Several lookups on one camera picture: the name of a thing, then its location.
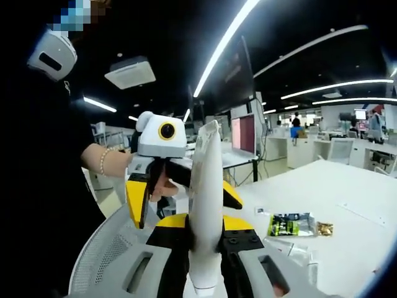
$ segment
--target screen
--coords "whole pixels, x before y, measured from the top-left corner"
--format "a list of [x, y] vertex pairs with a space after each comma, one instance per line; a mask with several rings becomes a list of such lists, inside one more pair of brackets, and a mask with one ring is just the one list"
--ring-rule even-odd
[[254, 99], [254, 77], [244, 37], [230, 43], [217, 64], [213, 88], [216, 114]]
[[255, 119], [248, 115], [231, 121], [231, 144], [233, 148], [255, 152]]
[[366, 120], [367, 119], [367, 110], [354, 110], [355, 118], [357, 120]]

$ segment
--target pearl bracelet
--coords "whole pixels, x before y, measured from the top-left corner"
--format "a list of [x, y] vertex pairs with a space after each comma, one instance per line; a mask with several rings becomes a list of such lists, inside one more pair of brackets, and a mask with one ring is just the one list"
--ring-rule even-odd
[[102, 175], [104, 175], [104, 176], [105, 176], [105, 171], [104, 171], [104, 160], [105, 160], [105, 156], [106, 156], [110, 151], [112, 151], [112, 150], [113, 150], [112, 148], [107, 148], [107, 149], [105, 150], [105, 152], [102, 153], [102, 156], [100, 157], [99, 169], [100, 169], [100, 173], [101, 173]]

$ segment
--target office chair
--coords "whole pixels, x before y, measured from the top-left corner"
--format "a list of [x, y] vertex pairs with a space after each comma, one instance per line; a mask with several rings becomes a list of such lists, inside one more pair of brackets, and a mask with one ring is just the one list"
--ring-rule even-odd
[[320, 132], [320, 128], [318, 126], [309, 126], [309, 134], [317, 135]]
[[348, 165], [353, 149], [354, 138], [332, 138], [328, 160]]
[[397, 146], [397, 133], [389, 135], [388, 143], [393, 146]]
[[389, 171], [385, 171], [384, 169], [381, 169], [378, 166], [376, 166], [373, 170], [376, 173], [380, 173], [380, 174], [384, 174], [384, 175], [387, 175], [387, 176], [390, 176], [393, 178], [397, 178], [396, 164], [397, 164], [397, 156], [395, 157], [395, 161]]
[[367, 135], [367, 138], [369, 138], [369, 139], [374, 139], [374, 140], [376, 140], [376, 141], [380, 141], [380, 139], [382, 138], [382, 134], [381, 134], [381, 132], [379, 131], [379, 130], [372, 130], [372, 129], [370, 129], [369, 131], [368, 131], [368, 135]]
[[352, 132], [351, 130], [349, 130], [347, 132], [347, 137], [348, 138], [358, 138], [359, 136], [357, 135], [357, 132]]

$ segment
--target black shirt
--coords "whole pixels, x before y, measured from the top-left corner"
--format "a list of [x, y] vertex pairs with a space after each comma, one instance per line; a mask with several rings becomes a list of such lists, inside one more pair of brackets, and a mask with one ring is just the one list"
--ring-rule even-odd
[[8, 277], [40, 297], [52, 289], [66, 295], [82, 247], [105, 219], [81, 169], [81, 153], [94, 139], [64, 81], [28, 69], [16, 74], [7, 84], [20, 136], [11, 151]]

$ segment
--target small packet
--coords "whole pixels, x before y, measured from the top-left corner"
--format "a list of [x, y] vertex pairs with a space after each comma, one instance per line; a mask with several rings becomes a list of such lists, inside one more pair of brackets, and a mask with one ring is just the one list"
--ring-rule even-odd
[[316, 236], [316, 221], [312, 213], [272, 214], [268, 236]]
[[317, 222], [318, 235], [332, 236], [334, 233], [334, 225], [331, 223]]

